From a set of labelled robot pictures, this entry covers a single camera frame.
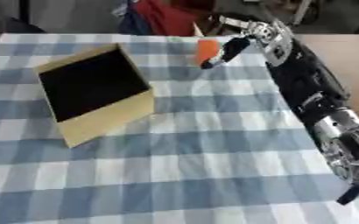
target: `table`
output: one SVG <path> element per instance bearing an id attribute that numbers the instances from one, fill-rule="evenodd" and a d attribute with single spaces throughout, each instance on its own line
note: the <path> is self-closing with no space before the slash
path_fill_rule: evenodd
<path id="1" fill-rule="evenodd" d="M 359 35 L 301 35 L 300 38 L 350 91 L 350 104 L 359 114 Z"/>
<path id="2" fill-rule="evenodd" d="M 0 39 L 0 223 L 359 223 L 249 48 L 193 65 L 197 38 L 16 35 Z M 218 38 L 225 42 L 228 38 Z M 119 42 L 156 113 L 67 149 L 31 67 Z"/>

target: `tablecloth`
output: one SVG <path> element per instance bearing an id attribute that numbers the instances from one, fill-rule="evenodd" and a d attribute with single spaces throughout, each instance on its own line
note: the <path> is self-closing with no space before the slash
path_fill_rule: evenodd
<path id="1" fill-rule="evenodd" d="M 263 56 L 250 47 L 202 71 L 196 41 L 4 34 L 0 223 L 359 223 L 359 199 L 334 202 L 347 186 Z M 115 42 L 151 83 L 155 113 L 68 149 L 32 67 Z"/>

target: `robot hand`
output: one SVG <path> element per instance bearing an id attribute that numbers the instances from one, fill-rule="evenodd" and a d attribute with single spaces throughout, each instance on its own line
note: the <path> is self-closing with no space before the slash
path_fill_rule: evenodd
<path id="1" fill-rule="evenodd" d="M 337 200 L 348 204 L 359 195 L 359 117 L 347 104 L 349 93 L 281 22 L 237 24 L 243 28 L 241 37 L 227 42 L 202 68 L 228 62 L 247 46 L 256 46 L 265 56 L 280 93 L 304 123 L 331 170 L 351 185 Z"/>

